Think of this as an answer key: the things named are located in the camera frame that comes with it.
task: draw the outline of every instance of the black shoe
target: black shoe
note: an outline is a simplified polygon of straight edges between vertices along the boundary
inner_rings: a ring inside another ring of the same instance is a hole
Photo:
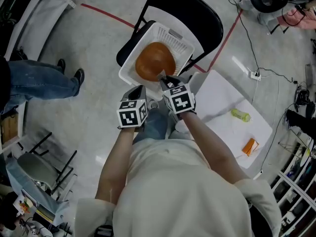
[[[61,67],[63,70],[63,74],[65,73],[65,69],[66,69],[66,62],[64,59],[59,59],[58,63],[57,63],[58,67]]]
[[[79,94],[79,90],[80,90],[80,87],[84,81],[84,71],[83,69],[78,69],[77,72],[75,73],[74,75],[74,78],[77,78],[78,82],[79,82],[79,89],[78,89],[78,92],[74,95],[77,96]]]

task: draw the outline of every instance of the folding chair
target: folding chair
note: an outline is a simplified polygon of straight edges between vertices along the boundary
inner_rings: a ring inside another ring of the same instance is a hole
[[[195,35],[204,53],[189,60],[180,74],[189,70],[195,63],[212,52],[223,39],[223,24],[216,12],[202,0],[147,0],[134,27],[131,39],[117,54],[117,63],[122,66],[131,51],[155,21],[144,19],[148,6],[161,9],[179,19]],[[145,25],[138,31],[141,22]]]

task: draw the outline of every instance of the white plastic basket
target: white plastic basket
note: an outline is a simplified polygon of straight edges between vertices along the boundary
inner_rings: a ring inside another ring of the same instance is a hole
[[[142,79],[135,70],[136,59],[143,49],[152,42],[161,42],[169,48],[176,63],[174,75],[180,74],[181,70],[193,54],[194,47],[170,28],[155,22],[143,35],[124,62],[118,73],[119,77],[129,85],[144,85],[146,87],[146,94],[151,98],[160,101],[162,99],[160,83]]]

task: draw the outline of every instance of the sneaker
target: sneaker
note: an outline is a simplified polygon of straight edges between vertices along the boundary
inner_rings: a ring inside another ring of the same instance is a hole
[[[74,95],[74,96],[77,96],[79,94],[79,90],[80,90],[80,87],[84,81],[84,71],[83,69],[78,69],[77,72],[75,73],[74,75],[74,78],[77,78],[78,82],[79,82],[79,89],[78,89],[78,92]]]
[[[65,69],[66,69],[66,62],[64,59],[59,59],[58,63],[57,63],[58,67],[61,67],[63,70],[63,74],[65,73]]]
[[[153,108],[159,108],[159,103],[156,100],[152,99],[149,101],[147,108],[148,110],[151,110]]]

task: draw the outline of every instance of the white sleeve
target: white sleeve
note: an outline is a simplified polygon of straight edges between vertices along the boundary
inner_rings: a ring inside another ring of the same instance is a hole
[[[281,211],[270,185],[266,180],[244,179],[235,183],[243,196],[252,203],[267,220],[273,236],[277,237],[281,229]]]
[[[94,198],[80,199],[77,204],[74,237],[92,237],[95,230],[112,218],[115,204]]]

